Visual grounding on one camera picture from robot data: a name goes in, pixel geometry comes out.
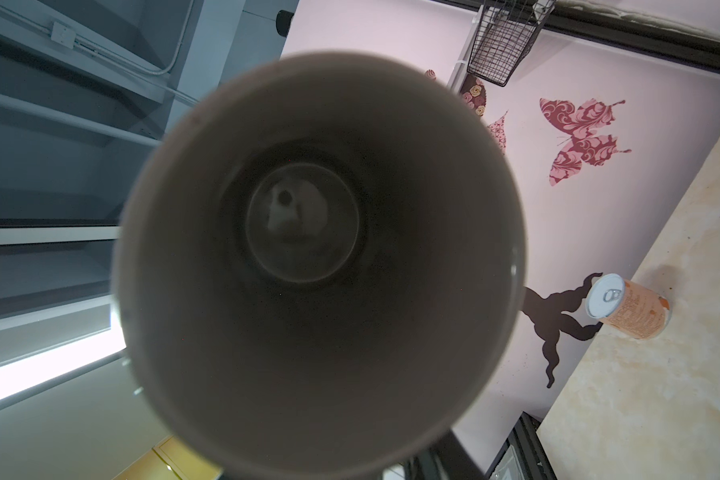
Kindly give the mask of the grey mug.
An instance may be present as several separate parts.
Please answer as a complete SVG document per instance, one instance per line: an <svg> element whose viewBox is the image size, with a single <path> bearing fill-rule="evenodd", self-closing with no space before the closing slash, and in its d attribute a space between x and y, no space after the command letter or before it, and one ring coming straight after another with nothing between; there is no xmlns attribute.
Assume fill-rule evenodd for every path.
<svg viewBox="0 0 720 480"><path fill-rule="evenodd" d="M125 204L135 379L235 479L358 479L447 434L509 343L526 232L477 115L422 72L320 52L212 92Z"/></svg>

